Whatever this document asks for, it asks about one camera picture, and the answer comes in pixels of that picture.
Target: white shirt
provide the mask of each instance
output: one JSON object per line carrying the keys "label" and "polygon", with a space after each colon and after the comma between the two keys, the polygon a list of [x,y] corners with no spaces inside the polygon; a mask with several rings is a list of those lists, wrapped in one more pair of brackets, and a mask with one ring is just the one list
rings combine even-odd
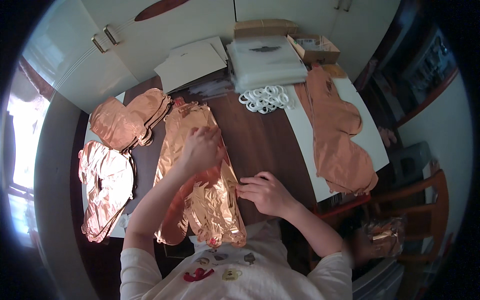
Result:
{"label": "white shirt", "polygon": [[[323,258],[304,276],[290,268],[279,239],[248,240],[243,248],[196,249],[164,279],[155,258],[144,250],[125,249],[120,260],[122,300],[352,299],[352,271],[342,253]],[[185,273],[195,276],[197,268],[214,272],[186,281]]]}

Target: white wall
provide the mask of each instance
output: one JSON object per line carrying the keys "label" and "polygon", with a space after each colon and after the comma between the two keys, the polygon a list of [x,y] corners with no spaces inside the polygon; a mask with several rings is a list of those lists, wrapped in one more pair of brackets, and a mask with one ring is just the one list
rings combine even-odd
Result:
{"label": "white wall", "polygon": [[445,236],[456,237],[470,192],[473,129],[467,93],[460,74],[420,114],[398,128],[403,146],[426,141],[445,172],[449,214]]}

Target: wooden table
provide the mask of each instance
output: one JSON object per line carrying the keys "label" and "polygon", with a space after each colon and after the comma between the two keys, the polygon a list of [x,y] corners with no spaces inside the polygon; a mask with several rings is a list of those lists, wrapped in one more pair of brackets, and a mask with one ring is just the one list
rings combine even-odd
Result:
{"label": "wooden table", "polygon": [[[146,80],[125,92],[124,105],[150,88],[162,88],[160,77]],[[199,95],[190,95],[188,90],[173,93],[172,98],[182,96],[185,102],[204,103]],[[295,199],[306,207],[316,204],[312,182],[305,166],[299,144],[283,109],[262,115],[252,113],[238,101],[238,94],[210,99],[207,102],[222,130],[228,155],[237,178],[251,177],[260,171],[270,171],[288,189]],[[160,150],[165,137],[165,123],[161,121],[152,130],[154,139],[149,146],[137,146],[132,157],[137,165],[137,188],[134,199],[124,213],[130,214],[139,201],[152,188]],[[240,213],[245,225],[271,218],[258,212],[255,205],[238,199]]]}

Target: chair backrest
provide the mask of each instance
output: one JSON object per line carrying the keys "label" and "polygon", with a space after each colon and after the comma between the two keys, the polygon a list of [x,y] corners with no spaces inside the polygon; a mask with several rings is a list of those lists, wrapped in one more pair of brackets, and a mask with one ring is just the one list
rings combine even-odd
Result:
{"label": "chair backrest", "polygon": [[[437,199],[433,204],[423,204],[392,210],[381,209],[380,204],[382,203],[400,200],[431,186],[435,186],[437,189]],[[373,211],[379,218],[406,214],[406,241],[433,237],[433,246],[428,254],[402,254],[399,256],[399,260],[432,263],[437,258],[448,221],[448,189],[443,170],[438,170],[433,176],[415,182],[400,190],[372,197],[369,205],[373,206]]]}

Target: hand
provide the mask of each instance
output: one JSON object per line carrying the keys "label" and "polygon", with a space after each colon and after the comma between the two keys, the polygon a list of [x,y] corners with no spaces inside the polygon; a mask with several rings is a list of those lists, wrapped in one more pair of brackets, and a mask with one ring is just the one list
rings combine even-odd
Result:
{"label": "hand", "polygon": [[221,130],[217,126],[191,128],[179,158],[180,164],[190,175],[218,165],[227,153],[225,148],[218,147],[220,138]]}
{"label": "hand", "polygon": [[237,185],[238,196],[255,203],[262,214],[288,219],[295,208],[301,205],[270,172],[241,178],[240,182],[247,184]]}

